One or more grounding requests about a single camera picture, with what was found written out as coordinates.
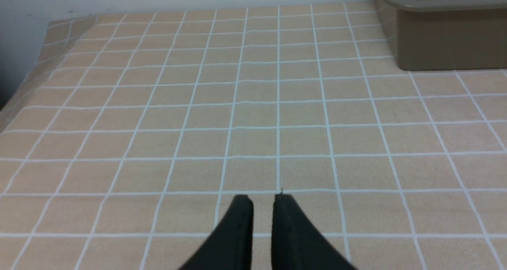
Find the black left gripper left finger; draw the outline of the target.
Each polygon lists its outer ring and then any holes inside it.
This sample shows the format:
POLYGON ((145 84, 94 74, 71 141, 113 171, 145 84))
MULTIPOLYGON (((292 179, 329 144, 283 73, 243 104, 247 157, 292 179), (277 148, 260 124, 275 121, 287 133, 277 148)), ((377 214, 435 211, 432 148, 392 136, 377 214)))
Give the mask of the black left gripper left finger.
POLYGON ((254 204, 247 195, 234 196, 220 223, 181 270, 250 270, 254 204))

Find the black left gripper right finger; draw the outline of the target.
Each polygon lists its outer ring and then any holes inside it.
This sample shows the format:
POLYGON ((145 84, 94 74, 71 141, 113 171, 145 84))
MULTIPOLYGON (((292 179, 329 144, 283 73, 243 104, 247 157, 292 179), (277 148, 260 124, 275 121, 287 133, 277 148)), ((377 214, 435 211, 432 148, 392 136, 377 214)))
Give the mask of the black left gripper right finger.
POLYGON ((274 270, 355 270, 316 229, 290 194, 273 203, 271 265, 274 270))

